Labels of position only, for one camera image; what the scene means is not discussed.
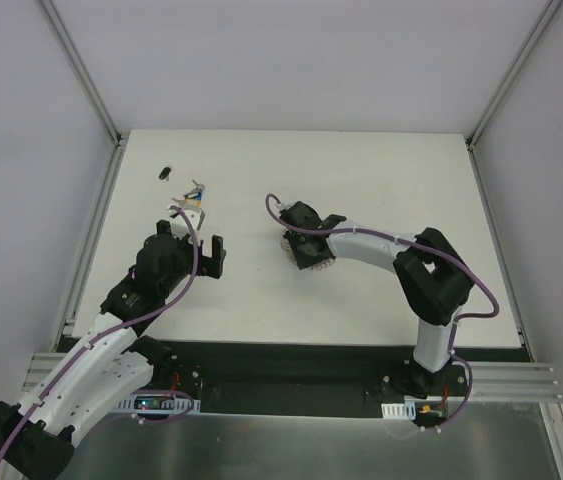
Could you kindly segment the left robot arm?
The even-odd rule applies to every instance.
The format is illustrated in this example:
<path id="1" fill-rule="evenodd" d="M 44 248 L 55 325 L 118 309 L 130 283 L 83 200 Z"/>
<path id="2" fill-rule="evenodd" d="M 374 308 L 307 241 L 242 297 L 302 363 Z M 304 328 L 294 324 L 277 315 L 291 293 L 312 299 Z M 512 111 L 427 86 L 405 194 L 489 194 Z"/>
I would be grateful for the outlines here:
<path id="1" fill-rule="evenodd" d="M 28 479 L 58 478 L 87 433 L 145 387 L 194 409 L 194 399 L 178 389 L 183 373 L 174 352 L 145 331 L 196 277 L 220 278 L 226 251 L 213 236 L 204 255 L 194 226 L 181 233 L 173 226 L 158 222 L 89 330 L 51 372 L 17 403 L 0 402 L 0 466 L 7 462 Z"/>

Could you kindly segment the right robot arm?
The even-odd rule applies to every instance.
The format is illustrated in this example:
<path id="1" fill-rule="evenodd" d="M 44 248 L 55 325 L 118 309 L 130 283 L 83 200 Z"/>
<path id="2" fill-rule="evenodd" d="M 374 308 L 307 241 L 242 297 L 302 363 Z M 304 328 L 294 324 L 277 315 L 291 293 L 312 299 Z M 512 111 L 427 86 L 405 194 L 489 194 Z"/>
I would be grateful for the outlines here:
<path id="1" fill-rule="evenodd" d="M 444 235 L 428 227 L 413 237 L 399 237 L 342 215 L 322 218 L 301 201 L 283 206 L 279 219 L 286 226 L 287 249 L 301 270 L 349 259 L 396 275 L 419 323 L 412 358 L 390 374 L 392 387 L 419 399 L 442 388 L 451 366 L 452 323 L 474 286 Z"/>

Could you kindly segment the metal disc with keyrings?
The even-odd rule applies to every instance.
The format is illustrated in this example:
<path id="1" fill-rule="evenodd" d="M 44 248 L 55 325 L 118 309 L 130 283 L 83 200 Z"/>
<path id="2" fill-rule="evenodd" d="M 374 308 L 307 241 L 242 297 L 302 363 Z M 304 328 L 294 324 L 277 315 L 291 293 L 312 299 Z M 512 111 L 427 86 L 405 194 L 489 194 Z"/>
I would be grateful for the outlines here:
<path id="1" fill-rule="evenodd" d="M 299 270 L 322 270 L 336 261 L 323 241 L 310 240 L 302 234 L 285 233 L 281 236 L 280 246 L 286 258 Z"/>

